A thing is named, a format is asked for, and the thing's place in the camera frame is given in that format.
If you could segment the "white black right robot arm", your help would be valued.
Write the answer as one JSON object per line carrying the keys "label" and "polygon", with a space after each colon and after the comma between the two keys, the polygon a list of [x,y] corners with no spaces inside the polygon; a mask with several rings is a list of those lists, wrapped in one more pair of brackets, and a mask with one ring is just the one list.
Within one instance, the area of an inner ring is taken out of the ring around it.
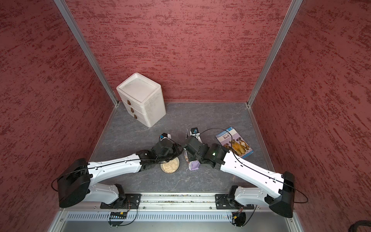
{"label": "white black right robot arm", "polygon": [[245,205],[268,206],[280,216],[293,217],[296,190],[292,173],[280,174],[266,170],[238,157],[219,144],[209,146],[194,136],[186,139],[183,149],[200,164],[237,176],[259,188],[257,192],[249,192],[241,186],[231,187],[227,197],[231,205],[237,208]]}

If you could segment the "green patterned breakfast bowl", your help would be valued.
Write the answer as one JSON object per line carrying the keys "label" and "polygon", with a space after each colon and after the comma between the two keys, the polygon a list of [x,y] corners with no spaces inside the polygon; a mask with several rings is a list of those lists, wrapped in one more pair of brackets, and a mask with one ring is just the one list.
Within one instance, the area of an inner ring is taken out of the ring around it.
{"label": "green patterned breakfast bowl", "polygon": [[162,163],[160,165],[160,168],[164,173],[172,174],[179,169],[179,166],[180,166],[180,160],[178,157],[176,157],[168,162]]}

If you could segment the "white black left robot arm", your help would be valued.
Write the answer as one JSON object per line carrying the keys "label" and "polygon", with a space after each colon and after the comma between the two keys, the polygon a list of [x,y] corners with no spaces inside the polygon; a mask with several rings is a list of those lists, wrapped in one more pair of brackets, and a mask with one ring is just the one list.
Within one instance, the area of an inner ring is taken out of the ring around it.
{"label": "white black left robot arm", "polygon": [[165,138],[150,150],[140,150],[119,159],[100,162],[77,159],[56,179],[59,206],[68,208],[80,202],[101,202],[111,208],[118,208],[126,198],[122,186],[104,185],[102,181],[150,170],[177,158],[182,151],[181,145]]}

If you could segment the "aluminium corner post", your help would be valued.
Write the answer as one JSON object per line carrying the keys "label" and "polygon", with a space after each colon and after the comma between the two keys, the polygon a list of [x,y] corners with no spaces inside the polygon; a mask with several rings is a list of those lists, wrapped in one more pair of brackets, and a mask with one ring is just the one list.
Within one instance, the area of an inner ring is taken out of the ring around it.
{"label": "aluminium corner post", "polygon": [[267,59],[264,63],[264,66],[261,70],[261,73],[257,79],[257,82],[256,84],[254,85],[254,88],[252,90],[252,93],[250,94],[249,96],[249,99],[247,101],[247,107],[248,108],[251,108],[252,105],[253,105],[253,102],[270,70],[270,67],[272,66],[274,60],[275,60],[275,57],[277,56],[278,54],[278,51],[280,50],[281,48],[281,45],[295,19],[295,16],[302,4],[303,0],[292,0],[291,1],[291,4],[288,8],[288,11],[286,13],[286,16],[282,22],[282,25],[277,33],[277,36],[275,38],[275,41],[270,49],[270,52],[267,56]]}
{"label": "aluminium corner post", "polygon": [[111,88],[110,84],[108,83],[101,67],[98,64],[93,52],[91,51],[86,39],[84,38],[81,30],[79,29],[75,19],[71,11],[69,10],[66,1],[63,0],[54,0],[59,12],[61,13],[62,17],[64,18],[65,22],[67,23],[69,29],[71,30],[72,34],[74,35],[75,39],[77,40],[78,44],[80,45],[82,51],[84,52],[86,58],[88,59],[90,65],[92,66],[95,74],[97,75],[98,79],[100,80],[101,84],[103,85],[106,93],[110,97],[111,101],[113,102],[114,106],[117,107],[119,105],[119,100],[115,95],[113,89]]}

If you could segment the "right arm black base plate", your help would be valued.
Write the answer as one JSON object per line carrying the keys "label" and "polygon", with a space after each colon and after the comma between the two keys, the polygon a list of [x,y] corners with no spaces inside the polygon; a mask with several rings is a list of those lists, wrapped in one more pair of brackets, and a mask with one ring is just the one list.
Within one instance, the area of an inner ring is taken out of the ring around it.
{"label": "right arm black base plate", "polygon": [[240,203],[236,202],[235,200],[229,200],[227,194],[216,194],[215,195],[215,205],[218,210],[227,210],[227,209],[254,209],[254,205],[241,205]]}

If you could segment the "white three-drawer storage box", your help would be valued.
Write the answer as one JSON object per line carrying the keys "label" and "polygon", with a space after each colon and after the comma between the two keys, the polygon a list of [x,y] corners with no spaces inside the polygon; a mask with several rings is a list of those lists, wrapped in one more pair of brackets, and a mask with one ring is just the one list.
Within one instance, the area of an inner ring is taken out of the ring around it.
{"label": "white three-drawer storage box", "polygon": [[118,85],[117,92],[127,112],[149,128],[166,115],[161,85],[140,73]]}

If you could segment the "right aluminium corner post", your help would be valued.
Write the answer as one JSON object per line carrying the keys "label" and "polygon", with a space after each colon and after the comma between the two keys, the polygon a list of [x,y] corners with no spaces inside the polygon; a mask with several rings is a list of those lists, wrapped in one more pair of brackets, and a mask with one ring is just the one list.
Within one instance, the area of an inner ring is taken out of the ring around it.
{"label": "right aluminium corner post", "polygon": [[252,90],[252,93],[250,94],[249,96],[249,99],[247,101],[247,107],[248,108],[251,108],[252,105],[253,105],[253,102],[270,70],[270,67],[272,66],[274,60],[275,60],[275,57],[277,56],[278,54],[278,51],[280,50],[281,48],[281,45],[295,19],[295,16],[302,4],[303,0],[292,0],[291,1],[291,4],[288,8],[288,11],[286,13],[286,16],[282,22],[282,25],[277,33],[277,36],[275,38],[275,41],[270,49],[270,52],[267,56],[267,59],[264,63],[264,66],[261,70],[261,73],[257,79],[257,82],[256,84],[254,85],[254,88]]}

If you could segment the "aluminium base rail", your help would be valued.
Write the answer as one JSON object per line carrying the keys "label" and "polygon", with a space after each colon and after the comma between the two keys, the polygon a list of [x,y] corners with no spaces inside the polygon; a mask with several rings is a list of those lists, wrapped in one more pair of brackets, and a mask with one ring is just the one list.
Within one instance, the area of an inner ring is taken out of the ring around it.
{"label": "aluminium base rail", "polygon": [[282,217],[262,201],[256,188],[247,205],[232,208],[225,193],[129,192],[128,205],[104,209],[86,202],[60,210],[52,232],[300,232],[297,215]]}

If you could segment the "purple oats bag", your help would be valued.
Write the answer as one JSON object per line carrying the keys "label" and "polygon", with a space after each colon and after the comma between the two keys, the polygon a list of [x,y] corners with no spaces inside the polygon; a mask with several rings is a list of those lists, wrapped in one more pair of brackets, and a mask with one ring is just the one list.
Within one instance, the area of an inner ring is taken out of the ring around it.
{"label": "purple oats bag", "polygon": [[[191,136],[190,135],[190,130],[187,131],[186,138],[188,138],[189,136]],[[185,149],[184,149],[184,157],[185,157],[185,160],[186,160],[186,162],[188,164],[188,168],[189,168],[190,171],[195,171],[195,170],[198,170],[199,169],[200,162],[196,158],[193,158],[193,157],[189,156],[187,154],[187,151]]]}

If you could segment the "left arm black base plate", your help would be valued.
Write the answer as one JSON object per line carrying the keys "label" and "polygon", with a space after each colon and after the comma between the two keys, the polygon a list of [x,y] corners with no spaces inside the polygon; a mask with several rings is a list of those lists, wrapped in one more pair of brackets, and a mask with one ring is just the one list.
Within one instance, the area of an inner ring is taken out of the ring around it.
{"label": "left arm black base plate", "polygon": [[119,196],[119,198],[111,204],[101,203],[100,209],[138,209],[141,197],[142,195],[139,193],[126,194],[125,197]]}

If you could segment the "Why Do Dogs Bark book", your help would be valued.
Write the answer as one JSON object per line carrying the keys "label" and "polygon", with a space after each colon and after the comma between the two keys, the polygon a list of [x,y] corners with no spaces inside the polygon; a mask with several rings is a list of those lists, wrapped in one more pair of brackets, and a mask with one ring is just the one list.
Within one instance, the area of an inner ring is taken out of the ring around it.
{"label": "Why Do Dogs Bark book", "polygon": [[233,127],[227,128],[215,137],[222,146],[233,151],[238,157],[244,159],[253,153],[252,148]]}

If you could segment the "left aluminium corner post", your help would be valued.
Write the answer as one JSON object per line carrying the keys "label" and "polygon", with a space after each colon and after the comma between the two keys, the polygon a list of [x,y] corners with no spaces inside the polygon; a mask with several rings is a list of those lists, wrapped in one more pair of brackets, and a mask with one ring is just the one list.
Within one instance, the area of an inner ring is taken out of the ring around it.
{"label": "left aluminium corner post", "polygon": [[79,29],[75,19],[71,11],[69,10],[66,1],[63,0],[54,0],[59,12],[61,13],[62,17],[64,18],[65,22],[67,23],[69,29],[71,30],[72,34],[74,35],[75,39],[77,40],[78,44],[80,45],[82,51],[84,52],[86,58],[88,59],[90,65],[92,66],[95,74],[97,75],[98,79],[100,80],[101,84],[103,85],[106,93],[110,97],[111,101],[113,102],[114,106],[117,107],[119,105],[119,100],[115,95],[113,89],[111,88],[110,84],[108,83],[101,67],[98,64],[93,52],[91,51],[86,39],[84,38],[81,30]]}

